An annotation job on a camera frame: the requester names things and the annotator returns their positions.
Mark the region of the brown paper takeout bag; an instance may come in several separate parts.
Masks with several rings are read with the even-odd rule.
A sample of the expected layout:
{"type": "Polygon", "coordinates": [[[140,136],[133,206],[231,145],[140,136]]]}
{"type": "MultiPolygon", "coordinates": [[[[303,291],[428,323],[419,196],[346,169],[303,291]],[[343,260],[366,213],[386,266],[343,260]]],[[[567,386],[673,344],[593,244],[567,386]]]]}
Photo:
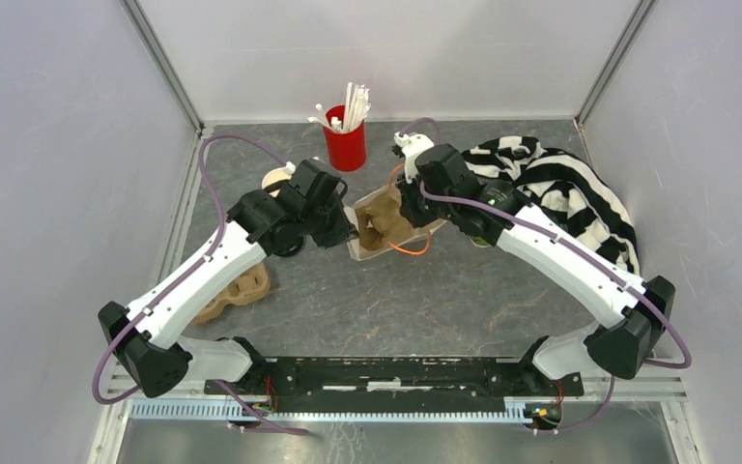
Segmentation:
{"type": "Polygon", "coordinates": [[[436,219],[425,226],[412,226],[400,215],[402,198],[395,181],[404,170],[396,165],[385,187],[378,188],[346,207],[349,220],[357,228],[358,237],[348,242],[352,259],[365,261],[389,251],[410,256],[423,255],[432,244],[433,235],[446,224],[436,219]]]}

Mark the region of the green paper coffee cup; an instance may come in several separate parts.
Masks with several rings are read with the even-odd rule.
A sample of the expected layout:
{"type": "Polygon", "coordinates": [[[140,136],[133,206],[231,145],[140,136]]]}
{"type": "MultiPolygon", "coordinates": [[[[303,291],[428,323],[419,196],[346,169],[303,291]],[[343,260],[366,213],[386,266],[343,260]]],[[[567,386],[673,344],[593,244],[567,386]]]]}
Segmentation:
{"type": "Polygon", "coordinates": [[[479,238],[479,237],[471,237],[471,242],[476,247],[490,247],[491,246],[486,240],[479,238]]]}

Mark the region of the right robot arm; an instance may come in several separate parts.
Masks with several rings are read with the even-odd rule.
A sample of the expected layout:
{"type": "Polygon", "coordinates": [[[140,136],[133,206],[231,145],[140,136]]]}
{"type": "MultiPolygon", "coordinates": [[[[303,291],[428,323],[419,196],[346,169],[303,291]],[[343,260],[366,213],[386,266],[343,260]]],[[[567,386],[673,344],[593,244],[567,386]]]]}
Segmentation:
{"type": "Polygon", "coordinates": [[[661,275],[646,280],[613,265],[556,225],[543,210],[502,180],[483,181],[449,144],[430,139],[400,142],[404,162],[396,186],[400,214],[413,226],[435,219],[512,254],[571,294],[593,323],[559,336],[544,336],[526,352],[522,387],[543,394],[570,373],[598,367],[630,380],[645,364],[669,323],[674,285],[661,275]]]}

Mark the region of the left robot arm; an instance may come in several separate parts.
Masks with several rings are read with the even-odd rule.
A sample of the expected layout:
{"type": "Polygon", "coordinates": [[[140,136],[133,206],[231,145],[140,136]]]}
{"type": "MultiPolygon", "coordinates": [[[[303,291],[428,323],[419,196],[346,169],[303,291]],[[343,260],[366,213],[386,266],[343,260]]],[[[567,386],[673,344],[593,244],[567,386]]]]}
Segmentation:
{"type": "Polygon", "coordinates": [[[244,194],[206,246],[164,281],[129,304],[110,301],[99,310],[108,343],[101,359],[115,358],[147,397],[170,392],[186,377],[258,391],[265,368],[240,342],[197,340],[183,332],[214,297],[267,257],[288,256],[306,238],[321,248],[355,238],[344,211],[346,191],[343,179],[307,159],[290,179],[244,194]]]}

